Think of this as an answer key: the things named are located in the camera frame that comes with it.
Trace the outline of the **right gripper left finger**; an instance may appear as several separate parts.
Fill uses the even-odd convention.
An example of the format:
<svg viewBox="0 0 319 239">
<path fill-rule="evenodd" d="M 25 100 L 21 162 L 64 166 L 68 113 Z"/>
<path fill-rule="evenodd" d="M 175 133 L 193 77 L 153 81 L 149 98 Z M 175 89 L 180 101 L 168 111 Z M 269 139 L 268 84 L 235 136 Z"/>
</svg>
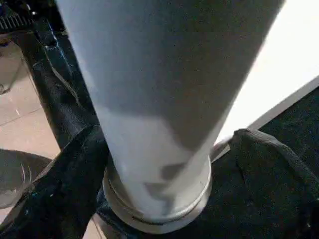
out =
<svg viewBox="0 0 319 239">
<path fill-rule="evenodd" d="M 99 126 L 82 130 L 22 192 L 2 239 L 81 239 L 96 211 L 109 150 Z"/>
</svg>

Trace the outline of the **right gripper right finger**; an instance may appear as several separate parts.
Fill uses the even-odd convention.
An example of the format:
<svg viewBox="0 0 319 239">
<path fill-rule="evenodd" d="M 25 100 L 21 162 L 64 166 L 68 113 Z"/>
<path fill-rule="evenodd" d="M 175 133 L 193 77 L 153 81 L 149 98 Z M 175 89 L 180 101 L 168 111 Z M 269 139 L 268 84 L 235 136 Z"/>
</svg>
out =
<svg viewBox="0 0 319 239">
<path fill-rule="evenodd" d="M 264 222 L 285 239 L 319 237 L 319 180 L 275 137 L 254 129 L 233 134 L 233 155 Z"/>
</svg>

